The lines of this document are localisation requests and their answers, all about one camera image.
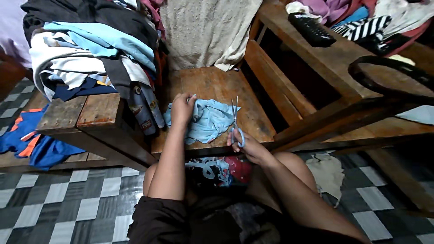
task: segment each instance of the remote control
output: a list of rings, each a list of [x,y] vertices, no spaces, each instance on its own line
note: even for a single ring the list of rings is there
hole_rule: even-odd
[[[313,47],[329,47],[336,41],[320,23],[303,13],[290,13],[288,20]]]

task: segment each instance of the person's right hand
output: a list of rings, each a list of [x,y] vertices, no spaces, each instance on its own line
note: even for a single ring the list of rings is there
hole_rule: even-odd
[[[252,163],[261,164],[264,156],[271,154],[262,144],[260,144],[254,137],[247,134],[243,131],[244,139],[246,143],[243,148],[238,146],[238,142],[240,144],[243,142],[241,138],[241,134],[238,129],[234,129],[233,132],[230,132],[227,137],[227,145],[232,146],[234,152],[242,152],[246,155],[247,159]],[[235,142],[232,144],[232,137],[235,136]]]

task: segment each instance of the light blue shirt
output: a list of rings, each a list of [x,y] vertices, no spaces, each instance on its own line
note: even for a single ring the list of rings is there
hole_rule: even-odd
[[[170,127],[172,125],[169,108],[163,114],[164,121]],[[216,100],[196,100],[193,116],[188,125],[185,135],[185,143],[190,145],[197,141],[208,143],[225,131],[233,123],[232,108],[230,105],[217,102]]]
[[[116,56],[118,49],[156,72],[154,51],[139,39],[101,23],[45,23],[44,29],[68,31],[71,39],[81,48],[89,50],[93,56]]]

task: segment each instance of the person's left hand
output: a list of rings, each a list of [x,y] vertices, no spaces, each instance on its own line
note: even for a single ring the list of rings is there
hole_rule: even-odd
[[[193,114],[196,99],[197,96],[192,96],[188,92],[176,95],[170,111],[172,127],[175,126],[183,129],[187,127]]]

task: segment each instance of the blue and orange cloth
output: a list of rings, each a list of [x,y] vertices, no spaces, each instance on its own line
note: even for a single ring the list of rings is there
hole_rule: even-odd
[[[21,112],[9,132],[0,137],[0,153],[14,152],[16,158],[30,157],[30,166],[41,170],[62,163],[69,156],[85,152],[47,135],[35,131],[48,105],[43,109]]]

